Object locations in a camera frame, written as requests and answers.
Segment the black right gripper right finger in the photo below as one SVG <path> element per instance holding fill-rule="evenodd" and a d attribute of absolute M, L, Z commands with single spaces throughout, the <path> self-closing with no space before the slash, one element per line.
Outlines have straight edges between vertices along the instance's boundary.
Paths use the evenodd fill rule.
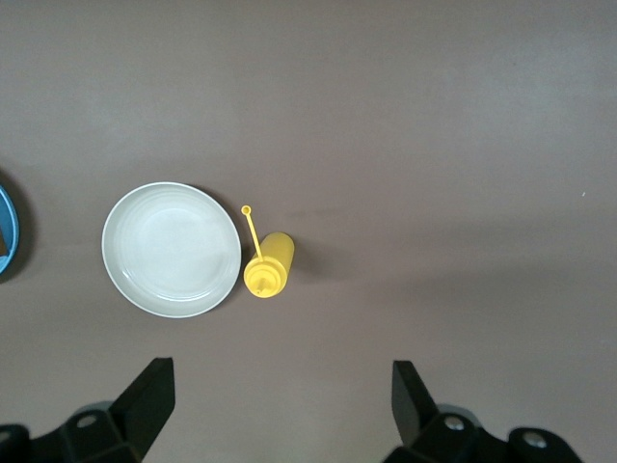
<path fill-rule="evenodd" d="M 542 428 L 518 427 L 503 441 L 471 413 L 439 407 L 414 364 L 392 363 L 391 411 L 401 445 L 390 462 L 579 462 L 581 458 L 558 435 Z"/>

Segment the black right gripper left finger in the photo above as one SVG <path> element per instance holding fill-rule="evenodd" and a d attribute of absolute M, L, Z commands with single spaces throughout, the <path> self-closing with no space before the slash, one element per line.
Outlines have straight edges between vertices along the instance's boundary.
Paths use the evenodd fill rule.
<path fill-rule="evenodd" d="M 3 462 L 141 462 L 174 410 L 174 361 L 156 358 L 111 403 L 79 409 L 33 438 L 19 423 L 1 426 Z"/>

